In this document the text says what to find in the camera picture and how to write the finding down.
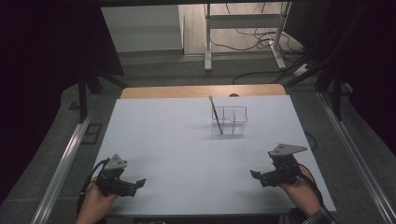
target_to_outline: white wall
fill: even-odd
[[[177,6],[103,7],[117,52],[182,49]]]

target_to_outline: shirt sleeve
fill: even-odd
[[[309,217],[303,224],[337,224],[327,210],[326,207],[322,207],[312,217]]]

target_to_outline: wire pen holder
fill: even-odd
[[[245,106],[215,106],[219,118],[216,120],[212,108],[212,134],[244,134],[248,122],[247,108]]]

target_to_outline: person's arm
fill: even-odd
[[[309,171],[300,166],[301,172],[314,181],[313,176]],[[302,178],[298,178],[294,184],[281,184],[279,185],[288,194],[291,201],[305,214],[307,220],[304,224],[320,223],[320,224],[333,224],[335,221],[332,215],[322,207],[318,196],[309,186],[309,184]]]
[[[84,202],[79,211],[76,224],[95,224],[105,217],[118,195],[104,196],[92,180],[87,188]]]

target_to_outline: white tabletop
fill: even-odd
[[[122,180],[146,178],[134,197],[118,198],[110,215],[245,215],[294,207],[280,188],[263,188],[249,170],[275,170],[268,151],[279,143],[308,147],[294,154],[312,172],[335,211],[289,96],[215,98],[247,107],[244,135],[213,135],[208,98],[118,100],[96,162],[115,153],[128,161]]]

